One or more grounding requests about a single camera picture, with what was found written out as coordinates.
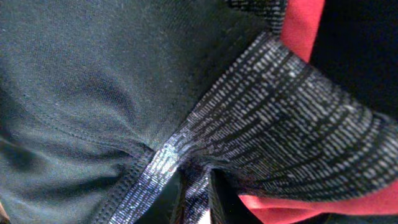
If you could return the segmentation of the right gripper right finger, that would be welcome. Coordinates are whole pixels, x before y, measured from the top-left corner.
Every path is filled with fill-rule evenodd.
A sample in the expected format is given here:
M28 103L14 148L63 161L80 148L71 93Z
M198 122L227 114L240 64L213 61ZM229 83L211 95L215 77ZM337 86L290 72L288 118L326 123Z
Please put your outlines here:
M243 204L220 170L211 170L208 191L212 224L262 224Z

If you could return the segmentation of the black leggings red waistband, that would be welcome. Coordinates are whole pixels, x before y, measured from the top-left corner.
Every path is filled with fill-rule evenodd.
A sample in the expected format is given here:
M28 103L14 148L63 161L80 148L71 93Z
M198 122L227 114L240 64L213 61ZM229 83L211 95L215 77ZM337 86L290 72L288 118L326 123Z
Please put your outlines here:
M397 222L396 1L2 1L1 222Z

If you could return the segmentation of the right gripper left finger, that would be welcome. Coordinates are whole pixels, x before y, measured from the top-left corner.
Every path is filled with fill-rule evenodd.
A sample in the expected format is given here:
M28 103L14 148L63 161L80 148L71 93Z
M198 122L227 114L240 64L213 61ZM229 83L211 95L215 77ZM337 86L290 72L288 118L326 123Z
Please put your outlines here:
M210 211L209 178L211 169L178 169L179 186L171 224L199 223Z

